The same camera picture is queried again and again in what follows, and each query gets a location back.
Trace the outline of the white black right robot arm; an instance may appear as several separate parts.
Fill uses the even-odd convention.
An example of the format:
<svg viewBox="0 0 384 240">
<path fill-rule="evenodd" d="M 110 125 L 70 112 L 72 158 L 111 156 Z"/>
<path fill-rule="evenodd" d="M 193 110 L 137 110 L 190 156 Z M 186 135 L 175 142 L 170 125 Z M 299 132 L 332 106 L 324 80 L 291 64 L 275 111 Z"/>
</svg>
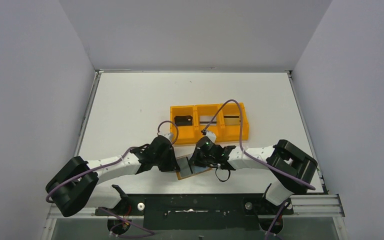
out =
<svg viewBox="0 0 384 240">
<path fill-rule="evenodd" d="M 202 137 L 188 160 L 193 166 L 227 170 L 268 170 L 275 176 L 264 193 L 264 199 L 280 206 L 292 195 L 304 195 L 315 187 L 311 181 L 317 161 L 286 139 L 266 147 L 244 148 L 240 145 L 221 146 Z"/>
</svg>

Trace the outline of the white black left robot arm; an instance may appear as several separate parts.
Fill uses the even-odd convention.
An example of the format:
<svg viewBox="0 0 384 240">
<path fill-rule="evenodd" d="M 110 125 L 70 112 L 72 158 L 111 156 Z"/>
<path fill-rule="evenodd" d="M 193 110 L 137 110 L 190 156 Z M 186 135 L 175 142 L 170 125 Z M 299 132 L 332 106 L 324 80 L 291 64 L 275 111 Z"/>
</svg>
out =
<svg viewBox="0 0 384 240">
<path fill-rule="evenodd" d="M 45 187 L 46 202 L 55 204 L 64 217 L 83 208 L 121 206 L 125 193 L 116 184 L 104 183 L 127 175 L 138 175 L 157 167 L 161 172 L 178 171 L 172 144 L 173 133 L 159 133 L 151 143 L 129 147 L 122 155 L 86 161 L 71 158 Z"/>
</svg>

